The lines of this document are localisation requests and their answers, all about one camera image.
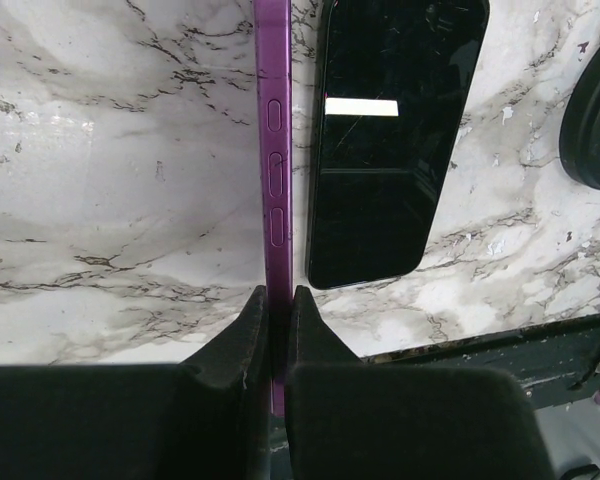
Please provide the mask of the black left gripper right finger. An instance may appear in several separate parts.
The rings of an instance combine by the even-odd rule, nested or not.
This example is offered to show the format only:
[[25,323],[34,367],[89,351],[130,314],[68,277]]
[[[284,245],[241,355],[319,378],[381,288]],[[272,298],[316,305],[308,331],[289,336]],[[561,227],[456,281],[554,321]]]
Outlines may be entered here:
[[489,369],[372,365],[296,290],[285,424],[297,479],[551,479],[522,389]]

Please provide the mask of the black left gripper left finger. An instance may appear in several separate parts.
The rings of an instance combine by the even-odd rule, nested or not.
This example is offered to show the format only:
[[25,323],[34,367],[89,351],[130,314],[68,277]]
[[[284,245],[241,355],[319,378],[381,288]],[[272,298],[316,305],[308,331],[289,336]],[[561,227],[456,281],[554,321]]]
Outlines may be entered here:
[[0,366],[0,479],[262,479],[268,308],[179,363]]

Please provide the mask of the black phone stand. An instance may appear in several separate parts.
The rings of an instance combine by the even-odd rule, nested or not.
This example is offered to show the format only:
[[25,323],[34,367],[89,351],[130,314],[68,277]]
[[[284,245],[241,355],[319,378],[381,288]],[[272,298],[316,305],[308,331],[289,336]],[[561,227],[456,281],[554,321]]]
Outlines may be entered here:
[[576,83],[565,109],[559,156],[571,179],[600,190],[600,47]]

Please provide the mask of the purple-edged black phone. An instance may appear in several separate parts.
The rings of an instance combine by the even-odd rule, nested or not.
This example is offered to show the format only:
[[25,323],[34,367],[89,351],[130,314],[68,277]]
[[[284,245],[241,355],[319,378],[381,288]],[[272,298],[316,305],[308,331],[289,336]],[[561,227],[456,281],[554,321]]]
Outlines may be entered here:
[[258,0],[253,8],[271,404],[282,417],[293,305],[291,3]]

